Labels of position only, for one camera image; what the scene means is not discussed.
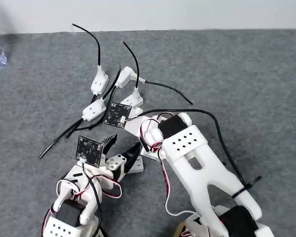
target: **power plug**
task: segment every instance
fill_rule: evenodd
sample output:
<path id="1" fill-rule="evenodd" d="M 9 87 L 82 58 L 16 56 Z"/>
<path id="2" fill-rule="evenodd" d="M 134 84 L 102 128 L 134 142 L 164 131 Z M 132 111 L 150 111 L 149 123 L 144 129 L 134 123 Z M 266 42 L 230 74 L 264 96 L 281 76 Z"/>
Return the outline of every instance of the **power plug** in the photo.
<path id="1" fill-rule="evenodd" d="M 102 114 L 105 109 L 104 100 L 102 98 L 98 99 L 82 111 L 82 118 L 90 122 Z"/>
<path id="2" fill-rule="evenodd" d="M 92 82 L 91 91 L 94 95 L 102 95 L 107 84 L 109 82 L 109 76 L 102 69 L 102 66 L 98 66 L 98 72 Z"/>
<path id="3" fill-rule="evenodd" d="M 121 104 L 123 105 L 130 105 L 132 107 L 139 107 L 144 103 L 144 99 L 140 96 L 138 88 L 134 88 L 134 92 L 125 98 Z"/>
<path id="4" fill-rule="evenodd" d="M 134 70 L 130 74 L 130 80 L 137 81 L 137 73 L 134 72 Z M 139 82 L 145 83 L 145 81 L 146 81 L 145 79 L 139 77 Z"/>
<path id="5" fill-rule="evenodd" d="M 125 67 L 121 72 L 116 82 L 117 88 L 123 88 L 127 85 L 128 82 L 130 82 L 130 75 L 133 72 L 133 69 L 130 67 Z"/>

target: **white wall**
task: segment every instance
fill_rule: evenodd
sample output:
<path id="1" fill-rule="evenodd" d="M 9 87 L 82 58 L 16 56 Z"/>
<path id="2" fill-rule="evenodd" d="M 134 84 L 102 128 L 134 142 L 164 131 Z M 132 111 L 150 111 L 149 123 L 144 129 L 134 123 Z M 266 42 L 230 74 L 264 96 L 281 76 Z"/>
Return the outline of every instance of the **white wall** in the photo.
<path id="1" fill-rule="evenodd" d="M 296 0 L 0 0 L 0 34 L 296 28 Z"/>

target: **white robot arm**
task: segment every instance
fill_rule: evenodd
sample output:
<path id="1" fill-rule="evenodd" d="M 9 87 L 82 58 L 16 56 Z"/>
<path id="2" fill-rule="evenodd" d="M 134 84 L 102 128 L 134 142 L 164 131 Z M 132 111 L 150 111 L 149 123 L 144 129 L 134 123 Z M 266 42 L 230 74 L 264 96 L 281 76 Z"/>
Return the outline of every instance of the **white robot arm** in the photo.
<path id="1" fill-rule="evenodd" d="M 73 168 L 62 177 L 56 192 L 58 198 L 48 211 L 43 225 L 42 237 L 104 237 L 100 229 L 100 216 L 94 214 L 100 209 L 102 194 L 111 198 L 120 198 L 122 195 L 120 180 L 126 173 L 142 172 L 143 167 L 140 152 L 140 143 L 135 144 L 122 154 L 106 159 L 108 151 L 105 142 L 112 146 L 112 139 L 97 143 L 92 139 L 80 136 L 77 157 L 79 160 Z M 99 159 L 95 163 L 89 157 Z M 114 195 L 106 190 L 119 186 L 120 194 Z"/>
<path id="2" fill-rule="evenodd" d="M 145 120 L 156 120 L 156 122 L 144 123 Z M 222 218 L 227 215 L 223 216 L 223 214 L 228 209 L 211 206 L 207 186 L 215 185 L 233 196 L 239 206 L 245 207 L 241 210 L 232 210 L 232 218 L 244 218 L 237 215 L 245 215 L 245 212 L 248 212 L 250 214 L 248 221 L 252 219 L 251 222 L 254 222 L 251 223 L 252 234 L 256 237 L 273 237 L 269 227 L 259 223 L 255 225 L 255 221 L 262 216 L 261 208 L 239 179 L 224 167 L 197 126 L 192 125 L 186 113 L 172 116 L 170 119 L 138 117 L 127 122 L 125 129 L 127 128 L 131 133 L 139 136 L 144 147 L 150 147 L 150 149 L 143 149 L 142 154 L 154 159 L 159 155 L 161 162 L 162 159 L 166 159 L 189 193 L 196 210 L 196 213 L 185 222 L 191 236 L 207 237 L 208 231 L 214 237 L 230 236 L 228 229 L 231 227 L 222 222 Z M 189 163 L 190 159 L 196 159 L 201 169 L 193 168 Z M 199 217 L 199 224 L 194 222 L 197 217 Z"/>

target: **gray carpet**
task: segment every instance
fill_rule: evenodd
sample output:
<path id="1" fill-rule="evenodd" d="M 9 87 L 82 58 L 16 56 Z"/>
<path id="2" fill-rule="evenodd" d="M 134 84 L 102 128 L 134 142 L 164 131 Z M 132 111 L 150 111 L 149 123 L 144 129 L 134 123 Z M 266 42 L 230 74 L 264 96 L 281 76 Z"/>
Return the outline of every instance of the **gray carpet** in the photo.
<path id="1" fill-rule="evenodd" d="M 296 30 L 99 32 L 97 37 L 111 79 L 120 64 L 135 68 L 121 44 L 125 40 L 143 78 L 172 85 L 195 103 L 192 107 L 166 88 L 141 84 L 144 110 L 202 108 L 217 116 L 245 179 L 263 176 L 251 190 L 263 211 L 261 222 L 277 237 L 296 237 Z M 0 42 L 9 57 L 0 71 L 0 236 L 37 237 L 56 198 L 57 180 L 75 163 L 78 134 L 101 140 L 118 133 L 110 155 L 136 139 L 101 125 L 61 140 L 38 161 L 91 100 L 97 48 L 85 33 L 9 35 L 0 36 Z M 114 100 L 129 95 L 133 85 L 118 90 Z M 205 115 L 191 116 L 226 161 L 213 122 Z M 170 237 L 187 217 L 166 214 L 160 166 L 149 159 L 144 165 L 143 173 L 122 180 L 121 199 L 103 201 L 103 227 L 110 237 Z M 169 208 L 192 208 L 166 167 L 173 190 Z M 210 194 L 213 205 L 233 205 L 216 188 L 210 187 Z"/>

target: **circuit board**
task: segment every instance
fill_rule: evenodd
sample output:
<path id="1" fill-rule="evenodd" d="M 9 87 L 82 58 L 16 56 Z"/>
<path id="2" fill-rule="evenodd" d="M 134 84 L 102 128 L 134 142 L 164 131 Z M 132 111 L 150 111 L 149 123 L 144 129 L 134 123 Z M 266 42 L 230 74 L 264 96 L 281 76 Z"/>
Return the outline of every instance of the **circuit board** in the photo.
<path id="1" fill-rule="evenodd" d="M 77 160 L 80 158 L 85 159 L 86 163 L 99 168 L 102 152 L 103 144 L 101 142 L 79 136 L 77 152 L 75 154 Z"/>
<path id="2" fill-rule="evenodd" d="M 104 118 L 104 123 L 114 127 L 124 128 L 126 124 L 125 120 L 128 118 L 131 109 L 132 107 L 129 105 L 111 103 Z"/>

